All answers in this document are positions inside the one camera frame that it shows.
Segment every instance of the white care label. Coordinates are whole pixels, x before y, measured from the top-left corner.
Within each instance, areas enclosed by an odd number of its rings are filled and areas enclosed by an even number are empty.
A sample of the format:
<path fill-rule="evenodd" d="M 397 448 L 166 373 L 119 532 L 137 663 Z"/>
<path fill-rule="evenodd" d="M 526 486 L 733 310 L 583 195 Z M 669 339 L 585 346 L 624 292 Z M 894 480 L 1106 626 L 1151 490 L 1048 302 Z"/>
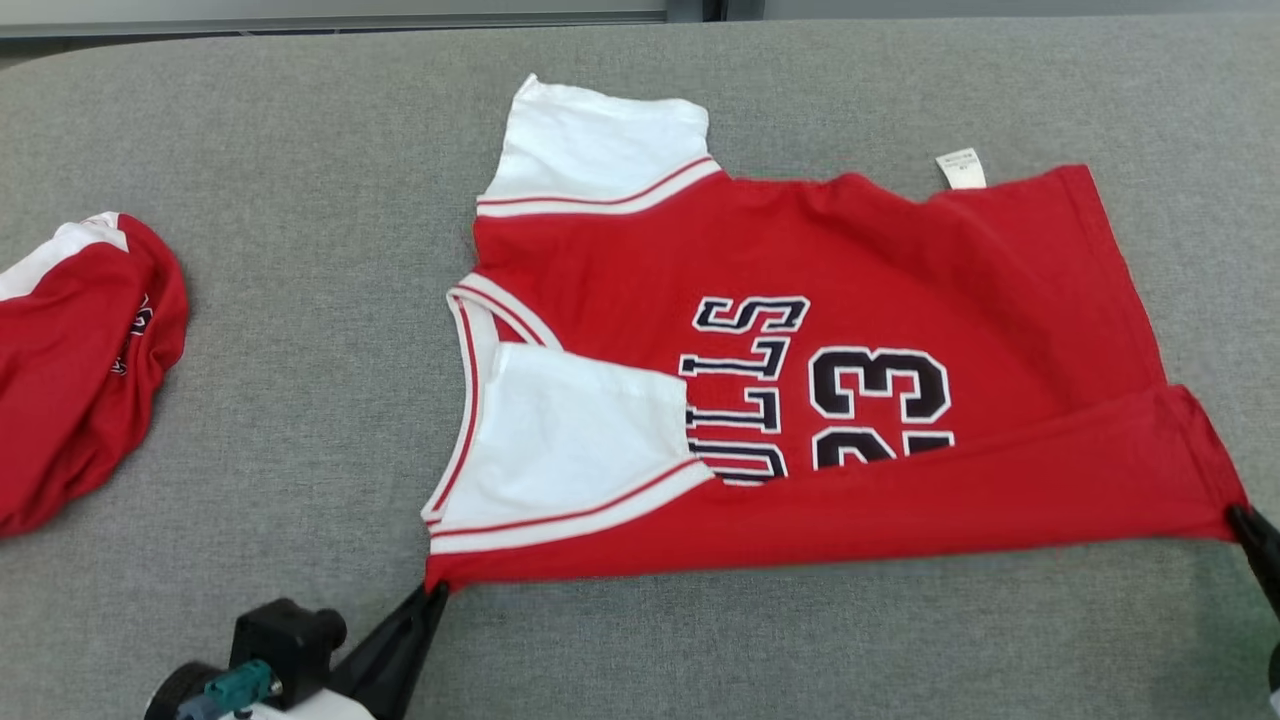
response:
<path fill-rule="evenodd" d="M 987 187 L 987 176 L 982 173 L 982 161 L 973 147 L 947 152 L 938 158 L 942 174 L 947 176 L 951 190 L 974 190 Z"/>

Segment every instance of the white trim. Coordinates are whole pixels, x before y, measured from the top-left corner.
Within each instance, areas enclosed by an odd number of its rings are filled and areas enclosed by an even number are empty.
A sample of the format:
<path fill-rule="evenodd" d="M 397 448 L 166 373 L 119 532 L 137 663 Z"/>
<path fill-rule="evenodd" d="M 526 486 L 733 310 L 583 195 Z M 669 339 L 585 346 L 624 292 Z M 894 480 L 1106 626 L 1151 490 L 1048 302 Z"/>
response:
<path fill-rule="evenodd" d="M 449 295 L 466 297 L 498 315 L 530 345 L 541 345 L 552 350 L 564 348 L 556 333 L 536 313 L 484 275 L 470 273 L 449 291 Z"/>
<path fill-rule="evenodd" d="M 689 457 L 681 459 L 681 462 L 686 461 L 689 461 Z M 518 527 L 506 529 L 474 532 L 467 534 L 444 534 L 443 537 L 436 537 L 436 533 L 468 529 L 449 528 L 442 523 L 433 529 L 430 552 L 431 555 L 484 552 L 492 550 L 527 547 L 531 544 L 598 533 L 653 512 L 658 507 L 667 505 L 672 500 L 676 500 L 714 477 L 716 474 L 712 473 L 707 465 L 700 461 L 695 461 L 687 468 L 672 473 L 669 477 L 654 483 L 653 487 L 645 488 L 622 502 L 605 506 L 596 512 L 586 515 L 561 520 L 532 520 L 527 524 L 520 524 Z"/>
<path fill-rule="evenodd" d="M 554 213 L 580 213 L 589 215 L 628 215 L 648 210 L 703 178 L 723 172 L 709 155 L 686 165 L 682 170 L 658 182 L 639 195 L 609 202 L 580 197 L 531 197 L 529 200 L 503 200 L 480 196 L 476 215 L 483 218 L 511 218 L 515 215 L 547 215 Z"/>
<path fill-rule="evenodd" d="M 128 252 L 129 242 L 118 227 L 119 218 L 119 213 L 100 213 L 83 223 L 64 223 L 52 238 L 0 273 L 0 301 L 31 295 L 59 263 L 90 245 L 105 242 Z"/>
<path fill-rule="evenodd" d="M 454 475 L 461 471 L 465 460 L 463 448 L 474 441 L 476 429 L 481 420 L 481 392 L 485 382 L 490 377 L 490 364 L 498 348 L 498 328 L 493 323 L 493 316 L 484 307 L 471 307 L 470 300 L 462 297 L 449 297 L 449 311 L 453 314 L 453 323 L 458 332 L 458 345 L 462 348 L 462 377 L 466 382 L 466 401 L 462 409 L 462 424 L 458 428 L 458 439 L 453 443 L 453 455 L 449 464 L 444 466 L 440 482 L 435 484 L 431 498 L 422 506 L 422 520 L 428 524 L 438 523 L 448 506 L 448 492 L 452 489 Z M 472 374 L 475 363 L 475 374 Z"/>

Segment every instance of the teal connector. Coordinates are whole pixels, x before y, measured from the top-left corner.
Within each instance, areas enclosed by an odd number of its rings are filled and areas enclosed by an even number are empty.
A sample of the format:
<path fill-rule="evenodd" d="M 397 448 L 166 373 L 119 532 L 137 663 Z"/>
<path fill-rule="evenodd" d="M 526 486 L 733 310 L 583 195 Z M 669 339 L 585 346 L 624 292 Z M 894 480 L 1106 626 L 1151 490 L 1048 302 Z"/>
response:
<path fill-rule="evenodd" d="M 271 667 L 261 660 L 250 660 L 210 680 L 205 697 L 216 702 L 224 714 L 234 712 L 276 694 L 271 685 Z"/>

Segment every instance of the gray fabric surface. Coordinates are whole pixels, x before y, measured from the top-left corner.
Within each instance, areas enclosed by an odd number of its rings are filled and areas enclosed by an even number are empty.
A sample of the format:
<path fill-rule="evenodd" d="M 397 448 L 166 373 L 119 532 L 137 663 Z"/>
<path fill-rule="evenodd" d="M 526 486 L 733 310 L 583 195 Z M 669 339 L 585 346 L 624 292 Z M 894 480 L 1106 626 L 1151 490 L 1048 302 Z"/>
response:
<path fill-rule="evenodd" d="M 412 587 L 462 410 L 444 290 L 525 73 L 705 105 L 732 173 L 924 197 L 1087 161 L 1174 379 L 1280 515 L 1280 22 L 824 22 L 218 38 L 0 73 L 0 266 L 104 209 L 182 260 L 187 354 L 142 448 L 0 543 L 0 717 L 141 714 L 287 594 L 362 637 Z M 1142 541 L 474 588 L 422 717 L 1268 716 L 1239 550 Z"/>

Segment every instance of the robotic arm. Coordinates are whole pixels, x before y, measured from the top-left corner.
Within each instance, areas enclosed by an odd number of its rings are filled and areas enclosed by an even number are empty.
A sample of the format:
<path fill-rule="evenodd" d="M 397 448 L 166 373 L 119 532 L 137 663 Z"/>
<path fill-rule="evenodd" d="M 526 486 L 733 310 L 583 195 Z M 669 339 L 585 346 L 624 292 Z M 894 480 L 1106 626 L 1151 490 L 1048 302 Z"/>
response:
<path fill-rule="evenodd" d="M 236 620 L 229 670 L 183 665 L 143 720 L 403 720 L 448 594 L 417 587 L 332 670 L 342 616 L 269 602 Z"/>

